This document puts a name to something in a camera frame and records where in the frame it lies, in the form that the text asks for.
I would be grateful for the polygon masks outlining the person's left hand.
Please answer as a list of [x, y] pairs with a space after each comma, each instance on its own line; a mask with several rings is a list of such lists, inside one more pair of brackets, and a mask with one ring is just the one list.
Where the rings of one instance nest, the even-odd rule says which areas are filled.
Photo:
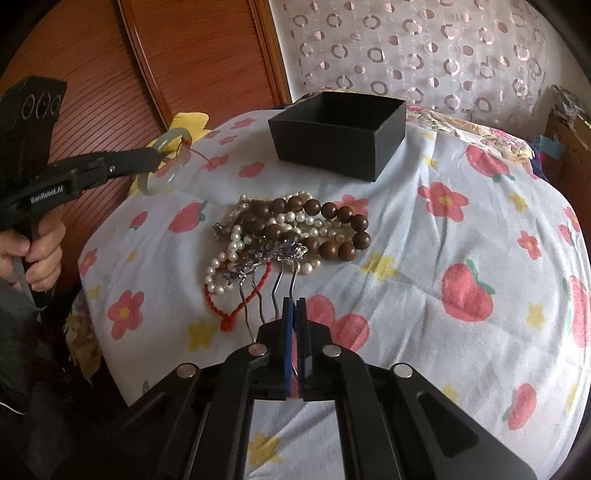
[[25, 279], [36, 292], [51, 290], [61, 273], [61, 242], [66, 234], [63, 207], [45, 214], [38, 224], [39, 237], [29, 241], [14, 230], [1, 232], [1, 279], [19, 289], [13, 265], [14, 258], [22, 258], [29, 265]]

